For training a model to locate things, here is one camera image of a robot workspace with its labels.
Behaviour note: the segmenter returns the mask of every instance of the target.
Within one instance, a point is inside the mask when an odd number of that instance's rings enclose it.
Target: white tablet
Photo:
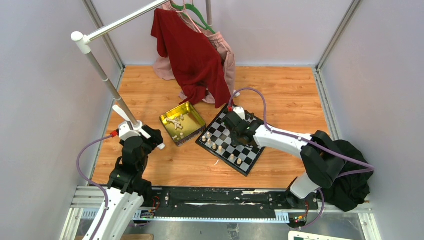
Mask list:
[[[290,231],[288,233],[288,240],[351,240],[351,239],[316,235],[316,234],[310,234],[310,233],[300,232],[300,231]]]

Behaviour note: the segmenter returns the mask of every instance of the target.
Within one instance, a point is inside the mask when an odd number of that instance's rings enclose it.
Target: pink hanger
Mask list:
[[[184,8],[182,9],[182,11],[176,11],[176,12],[177,12],[177,13],[185,13],[185,15],[187,15],[188,19],[190,19],[190,21],[191,21],[191,22],[193,23],[193,25],[196,27],[197,31],[198,31],[199,33],[201,33],[201,31],[200,31],[199,27],[195,24],[195,22],[192,20],[192,18],[190,17],[189,13],[187,12],[187,9],[186,9],[186,1],[185,1],[185,0],[182,0],[182,5],[184,6]]]

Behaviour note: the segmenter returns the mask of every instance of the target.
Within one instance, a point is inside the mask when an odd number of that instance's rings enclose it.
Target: clothes hanger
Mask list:
[[[195,22],[193,21],[193,19],[188,15],[188,13],[187,13],[187,8],[186,8],[186,1],[185,0],[182,0],[182,4],[183,4],[183,8],[182,9],[180,9],[181,11],[176,11],[176,13],[182,13],[182,14],[184,14],[184,15],[186,15],[187,17],[188,17],[188,19],[190,19],[190,21],[193,23],[193,25],[194,25],[194,27],[197,29],[197,31],[199,32],[199,33],[202,33],[201,31],[200,31],[200,29],[198,28],[198,26],[195,24]]]
[[[186,8],[187,10],[190,10],[190,11],[192,11],[194,14],[196,14],[196,16],[200,19],[200,21],[202,22],[202,24],[204,25],[204,26],[202,26],[202,25],[200,25],[200,23],[198,23],[198,22],[196,22],[196,21],[193,21],[192,20],[192,22],[194,22],[196,25],[198,25],[199,27],[201,27],[202,29],[204,29],[204,30],[209,30],[212,34],[215,34],[216,32],[212,29],[212,27],[211,26],[209,26],[207,23],[206,23],[206,21],[205,21],[205,19],[203,18],[203,16],[202,16],[202,14],[200,13],[200,11],[193,5],[193,4],[184,4],[183,6],[178,6],[177,4],[175,4],[174,2],[172,2],[171,1],[171,5],[175,8],[175,9],[177,9],[177,10],[180,10],[180,11],[182,11],[184,8]]]

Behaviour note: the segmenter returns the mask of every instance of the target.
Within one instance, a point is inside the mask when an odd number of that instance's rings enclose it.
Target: chessboard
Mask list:
[[[225,105],[222,110],[216,115],[215,119],[207,126],[206,130],[196,140],[196,144],[215,155],[230,167],[238,171],[244,176],[248,176],[253,166],[258,161],[265,147],[253,147],[251,145],[238,145],[233,146],[230,138],[230,130],[228,130],[222,119],[228,113],[228,104]],[[246,119],[248,122],[258,120],[259,118],[255,115],[245,111]]]

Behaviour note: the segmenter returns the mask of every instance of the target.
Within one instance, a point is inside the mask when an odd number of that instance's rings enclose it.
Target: metal floor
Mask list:
[[[309,222],[316,216],[316,213],[310,213]],[[83,236],[91,223],[92,220],[81,220],[77,235]],[[155,240],[288,240],[291,230],[283,223],[153,221],[143,227],[128,227],[124,234],[153,234]],[[355,213],[324,213],[315,224],[301,231],[365,240],[361,221]]]

